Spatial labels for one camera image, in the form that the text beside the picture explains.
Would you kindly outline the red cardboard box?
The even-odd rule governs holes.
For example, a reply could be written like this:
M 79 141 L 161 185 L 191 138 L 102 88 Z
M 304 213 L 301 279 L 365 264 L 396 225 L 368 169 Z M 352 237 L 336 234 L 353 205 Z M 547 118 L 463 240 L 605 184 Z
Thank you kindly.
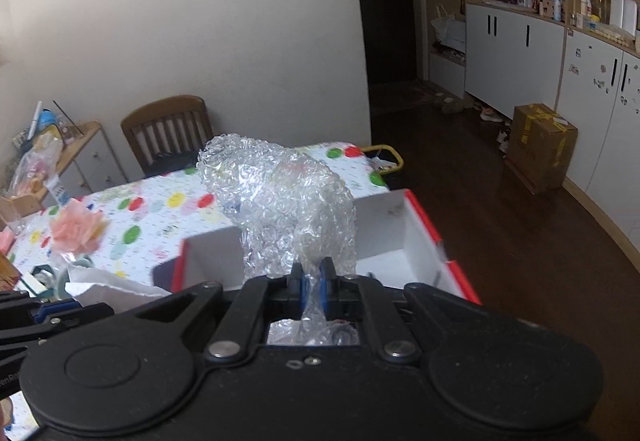
M 462 268 L 446 256 L 442 236 L 410 190 L 358 198 L 355 208 L 358 274 L 372 274 L 394 288 L 425 283 L 480 303 Z M 172 291 L 206 281 L 227 289 L 243 284 L 241 232 L 236 227 L 183 239 L 177 258 Z

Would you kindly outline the yellow rim trash bin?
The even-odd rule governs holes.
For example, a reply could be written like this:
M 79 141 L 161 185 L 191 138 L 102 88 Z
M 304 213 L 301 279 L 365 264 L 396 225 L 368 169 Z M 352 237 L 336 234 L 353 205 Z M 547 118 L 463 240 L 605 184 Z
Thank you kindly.
M 363 147 L 362 153 L 366 156 L 371 173 L 370 181 L 390 190 L 399 190 L 404 186 L 402 170 L 405 161 L 392 146 L 381 144 Z

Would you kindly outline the balloon pattern tablecloth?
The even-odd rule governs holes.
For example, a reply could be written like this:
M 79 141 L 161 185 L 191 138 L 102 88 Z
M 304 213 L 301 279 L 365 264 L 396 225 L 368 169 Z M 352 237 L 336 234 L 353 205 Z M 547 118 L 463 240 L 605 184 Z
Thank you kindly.
M 355 145 L 338 142 L 298 150 L 338 174 L 354 198 L 388 190 L 382 175 Z M 152 284 L 157 265 L 179 256 L 183 239 L 230 225 L 195 168 L 108 188 L 81 201 L 93 211 L 102 211 L 108 221 L 100 247 L 89 255 L 93 265 L 146 285 Z M 37 265 L 50 265 L 50 223 L 58 210 L 58 206 L 46 207 L 30 216 L 25 231 L 17 235 L 8 259 L 22 274 Z M 36 424 L 21 392 L 12 395 L 11 401 L 8 438 L 24 440 Z

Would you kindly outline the purple green sponge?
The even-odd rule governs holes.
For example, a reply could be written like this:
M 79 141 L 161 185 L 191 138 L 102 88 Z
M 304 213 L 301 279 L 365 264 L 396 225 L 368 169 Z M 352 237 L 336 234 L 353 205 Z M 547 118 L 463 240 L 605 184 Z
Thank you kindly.
M 154 286 L 163 288 L 171 293 L 177 261 L 178 258 L 170 259 L 153 268 L 152 282 Z

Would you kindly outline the white wall cabinet unit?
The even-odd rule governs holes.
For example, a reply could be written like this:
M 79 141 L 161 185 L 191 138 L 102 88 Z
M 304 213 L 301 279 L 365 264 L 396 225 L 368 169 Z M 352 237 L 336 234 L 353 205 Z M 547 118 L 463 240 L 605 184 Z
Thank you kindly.
M 556 109 L 578 130 L 567 175 L 639 230 L 639 0 L 463 0 L 465 91 L 502 115 Z

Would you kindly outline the wooden chair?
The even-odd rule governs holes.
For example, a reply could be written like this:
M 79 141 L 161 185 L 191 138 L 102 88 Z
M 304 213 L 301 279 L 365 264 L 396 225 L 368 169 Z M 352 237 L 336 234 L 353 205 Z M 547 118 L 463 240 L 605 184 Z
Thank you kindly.
M 143 105 L 122 120 L 120 129 L 145 178 L 194 168 L 214 136 L 205 101 L 191 94 Z

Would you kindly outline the clear bubble wrap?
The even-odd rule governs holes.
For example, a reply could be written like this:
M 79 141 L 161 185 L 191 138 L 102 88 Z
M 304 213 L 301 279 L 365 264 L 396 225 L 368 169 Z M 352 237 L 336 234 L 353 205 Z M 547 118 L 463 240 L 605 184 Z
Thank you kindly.
M 348 347 L 357 329 L 330 321 L 320 305 L 320 263 L 356 271 L 356 209 L 343 179 L 304 152 L 237 134 L 218 135 L 198 154 L 201 180 L 220 211 L 239 227 L 244 276 L 281 276 L 303 268 L 310 295 L 298 320 L 268 329 L 270 345 Z

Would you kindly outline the brown cardboard box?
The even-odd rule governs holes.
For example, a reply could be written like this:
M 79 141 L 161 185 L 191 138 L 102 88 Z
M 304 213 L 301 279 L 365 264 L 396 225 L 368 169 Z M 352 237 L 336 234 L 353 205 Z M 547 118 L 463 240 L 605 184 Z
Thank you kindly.
M 534 195 L 559 188 L 572 159 L 578 129 L 544 104 L 516 106 L 506 165 Z

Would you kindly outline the pink bath pouf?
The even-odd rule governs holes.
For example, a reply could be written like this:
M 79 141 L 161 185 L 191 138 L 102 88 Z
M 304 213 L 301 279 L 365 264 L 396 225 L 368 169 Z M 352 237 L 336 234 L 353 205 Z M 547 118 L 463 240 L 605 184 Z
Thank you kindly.
M 93 211 L 71 199 L 51 222 L 52 249 L 57 253 L 83 255 L 94 253 L 103 239 L 108 220 L 101 211 Z

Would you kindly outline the white blue tube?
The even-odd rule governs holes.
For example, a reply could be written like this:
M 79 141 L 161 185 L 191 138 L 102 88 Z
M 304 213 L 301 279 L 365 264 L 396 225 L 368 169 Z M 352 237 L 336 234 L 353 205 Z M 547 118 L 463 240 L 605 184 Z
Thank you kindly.
M 49 176 L 46 182 L 46 187 L 49 194 L 60 207 L 66 206 L 72 199 L 72 196 L 70 196 L 70 193 L 66 190 L 58 174 Z

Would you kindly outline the wooden side cabinet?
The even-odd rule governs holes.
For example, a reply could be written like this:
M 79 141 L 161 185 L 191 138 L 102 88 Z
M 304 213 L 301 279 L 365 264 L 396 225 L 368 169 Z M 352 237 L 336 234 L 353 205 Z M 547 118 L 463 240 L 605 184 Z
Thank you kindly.
M 80 199 L 110 187 L 126 184 L 128 180 L 125 172 L 120 167 L 102 126 L 97 121 L 89 121 L 81 123 L 79 130 L 81 136 L 64 146 L 55 172 L 60 176 L 70 196 Z M 14 218 L 29 216 L 55 204 L 46 184 L 35 194 L 10 197 L 8 190 L 16 168 L 12 175 L 6 175 L 9 185 L 5 190 L 1 190 L 1 211 L 7 211 L 8 216 Z

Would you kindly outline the green ceramic mug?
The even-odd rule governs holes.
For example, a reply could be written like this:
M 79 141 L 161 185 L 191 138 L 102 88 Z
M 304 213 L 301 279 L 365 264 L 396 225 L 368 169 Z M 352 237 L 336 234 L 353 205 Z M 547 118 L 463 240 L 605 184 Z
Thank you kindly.
M 70 281 L 68 270 L 71 267 L 91 269 L 94 264 L 85 255 L 52 253 L 48 263 L 36 265 L 30 271 L 34 280 L 29 283 L 24 282 L 24 284 L 37 297 L 47 302 L 70 299 L 70 294 L 66 291 L 65 286 Z

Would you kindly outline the clear plastic bag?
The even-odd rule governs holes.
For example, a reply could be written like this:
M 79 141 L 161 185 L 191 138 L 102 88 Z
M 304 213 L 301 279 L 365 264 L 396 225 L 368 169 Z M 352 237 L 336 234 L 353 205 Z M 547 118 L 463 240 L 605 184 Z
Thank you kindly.
M 63 149 L 64 142 L 56 134 L 47 132 L 38 135 L 14 172 L 9 196 L 21 197 L 39 192 L 44 182 L 55 174 Z

